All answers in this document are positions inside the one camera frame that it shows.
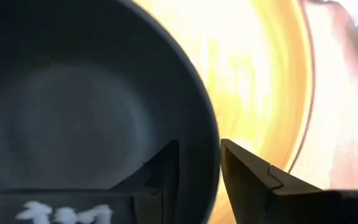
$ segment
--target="yellow bowl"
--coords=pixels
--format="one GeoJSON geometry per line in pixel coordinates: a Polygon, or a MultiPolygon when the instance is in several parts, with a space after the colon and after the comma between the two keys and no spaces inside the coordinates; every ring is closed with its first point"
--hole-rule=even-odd
{"type": "Polygon", "coordinates": [[[288,170],[313,91],[298,0],[136,0],[178,41],[211,98],[221,138],[288,170]]]}

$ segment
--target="blurred background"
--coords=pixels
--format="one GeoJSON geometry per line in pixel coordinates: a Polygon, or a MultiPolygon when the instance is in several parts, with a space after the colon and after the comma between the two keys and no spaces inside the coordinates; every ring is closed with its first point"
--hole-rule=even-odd
{"type": "MultiPolygon", "coordinates": [[[[322,189],[358,189],[358,35],[343,7],[135,2],[193,62],[221,138],[322,189]]],[[[209,222],[235,223],[223,181],[209,222]]]]}

